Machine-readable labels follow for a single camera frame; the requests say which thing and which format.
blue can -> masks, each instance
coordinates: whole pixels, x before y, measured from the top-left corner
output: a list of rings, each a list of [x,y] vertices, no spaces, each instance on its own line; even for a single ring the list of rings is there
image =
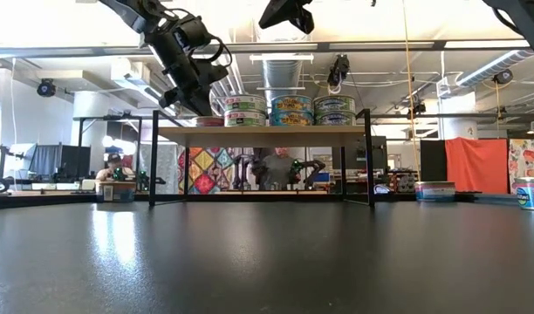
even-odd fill
[[[271,112],[304,112],[313,115],[312,99],[306,96],[288,95],[279,96],[271,100]]]
[[[270,124],[272,126],[311,126],[313,116],[311,113],[301,111],[283,111],[272,113]]]
[[[519,207],[534,210],[534,178],[516,178],[515,183]]]

floral poster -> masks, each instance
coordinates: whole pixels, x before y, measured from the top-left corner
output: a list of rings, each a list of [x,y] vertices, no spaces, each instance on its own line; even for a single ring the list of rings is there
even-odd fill
[[[515,179],[534,177],[534,140],[510,140],[508,154],[511,193],[515,194]]]

wooden shelf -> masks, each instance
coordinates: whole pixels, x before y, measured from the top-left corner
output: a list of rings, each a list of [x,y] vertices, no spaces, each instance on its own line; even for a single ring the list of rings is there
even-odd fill
[[[343,147],[357,145],[363,126],[161,127],[185,147]]]

table surface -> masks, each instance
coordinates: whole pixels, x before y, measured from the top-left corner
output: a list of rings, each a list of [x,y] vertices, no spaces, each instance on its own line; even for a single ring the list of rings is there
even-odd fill
[[[534,313],[534,212],[468,203],[0,210],[2,313]]]
[[[185,147],[342,147],[358,145],[363,126],[161,127]]]

stacked cans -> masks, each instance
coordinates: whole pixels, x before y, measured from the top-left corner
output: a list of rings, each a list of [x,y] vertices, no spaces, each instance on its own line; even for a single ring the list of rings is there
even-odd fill
[[[305,96],[279,96],[271,100],[272,126],[311,126],[313,124],[312,99]]]
[[[354,98],[342,95],[324,96],[313,100],[316,126],[355,126]]]
[[[265,99],[251,95],[236,95],[225,99],[224,126],[265,126]]]

